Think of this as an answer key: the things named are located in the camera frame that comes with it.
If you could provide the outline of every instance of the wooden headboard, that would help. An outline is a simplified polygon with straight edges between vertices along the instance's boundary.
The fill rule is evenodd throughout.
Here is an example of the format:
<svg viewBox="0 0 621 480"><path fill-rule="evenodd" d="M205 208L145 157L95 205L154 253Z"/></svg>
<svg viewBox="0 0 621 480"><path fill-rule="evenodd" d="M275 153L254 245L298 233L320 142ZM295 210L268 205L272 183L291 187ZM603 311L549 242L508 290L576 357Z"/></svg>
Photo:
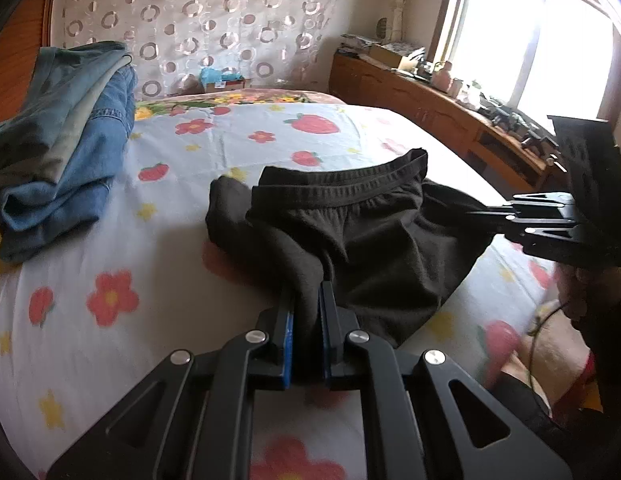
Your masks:
<svg viewBox="0 0 621 480"><path fill-rule="evenodd" d="M21 0L0 32L0 121L20 109L41 46L50 44L52 0Z"/></svg>

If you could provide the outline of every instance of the elastic waistband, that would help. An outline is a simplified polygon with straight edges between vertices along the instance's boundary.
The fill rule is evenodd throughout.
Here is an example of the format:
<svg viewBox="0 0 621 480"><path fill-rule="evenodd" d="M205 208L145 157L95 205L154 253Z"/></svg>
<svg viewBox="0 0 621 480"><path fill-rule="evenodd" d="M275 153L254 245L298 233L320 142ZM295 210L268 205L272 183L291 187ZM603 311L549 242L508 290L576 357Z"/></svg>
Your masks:
<svg viewBox="0 0 621 480"><path fill-rule="evenodd" d="M428 153L416 148L391 162L361 170L306 171L264 168L252 190L253 208L319 209L339 207L394 189L418 177L424 180Z"/></svg>

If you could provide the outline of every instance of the window pane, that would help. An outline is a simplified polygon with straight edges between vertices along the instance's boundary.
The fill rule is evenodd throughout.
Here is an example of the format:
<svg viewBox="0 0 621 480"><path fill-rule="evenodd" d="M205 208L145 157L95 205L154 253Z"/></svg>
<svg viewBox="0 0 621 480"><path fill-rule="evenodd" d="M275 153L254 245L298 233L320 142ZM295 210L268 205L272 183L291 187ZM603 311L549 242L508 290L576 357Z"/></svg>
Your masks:
<svg viewBox="0 0 621 480"><path fill-rule="evenodd" d="M597 117L613 56L613 23L582 0L546 0L542 33L518 108L549 131L546 115Z"/></svg>
<svg viewBox="0 0 621 480"><path fill-rule="evenodd" d="M509 100L532 37L541 0L469 0L455 51L453 75L476 79Z"/></svg>

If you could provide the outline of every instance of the folded clothes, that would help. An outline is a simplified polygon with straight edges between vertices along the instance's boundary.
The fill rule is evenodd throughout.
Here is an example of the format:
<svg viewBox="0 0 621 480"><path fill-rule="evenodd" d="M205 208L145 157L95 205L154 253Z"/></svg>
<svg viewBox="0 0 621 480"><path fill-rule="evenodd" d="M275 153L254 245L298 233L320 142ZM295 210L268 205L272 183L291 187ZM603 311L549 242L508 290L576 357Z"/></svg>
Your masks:
<svg viewBox="0 0 621 480"><path fill-rule="evenodd" d="M24 105L0 123L0 187L58 183L104 86L131 60L118 41L41 48Z"/></svg>
<svg viewBox="0 0 621 480"><path fill-rule="evenodd" d="M485 206L425 179L427 160L417 149L361 170L269 167L252 193L225 176L212 182L210 240L269 285L296 292L294 355L310 354L316 343L322 280L332 281L337 304L363 328L397 346L491 243L492 235L463 219Z"/></svg>
<svg viewBox="0 0 621 480"><path fill-rule="evenodd" d="M0 188L2 260L23 262L57 236L100 217L132 131L136 84L131 66L109 78L59 182L30 180Z"/></svg>

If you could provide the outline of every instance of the bed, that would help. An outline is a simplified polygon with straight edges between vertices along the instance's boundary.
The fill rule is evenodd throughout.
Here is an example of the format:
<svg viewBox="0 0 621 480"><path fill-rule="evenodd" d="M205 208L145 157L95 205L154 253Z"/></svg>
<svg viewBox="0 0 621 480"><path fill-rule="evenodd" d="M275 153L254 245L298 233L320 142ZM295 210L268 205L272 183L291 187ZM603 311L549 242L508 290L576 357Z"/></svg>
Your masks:
<svg viewBox="0 0 621 480"><path fill-rule="evenodd" d="M207 239L214 178L228 174L251 186L266 165L362 168L422 147L432 180L487 205L504 203L409 120L302 94L227 92L140 103L103 218L0 276L0 422L34 475L44 478L172 350L218 349L272 306ZM339 132L316 135L290 126L309 116L331 121ZM440 348L489 384L552 273L551 262L495 237L403 349ZM366 478L359 397L321 388L258 392L252 452L253 480Z"/></svg>

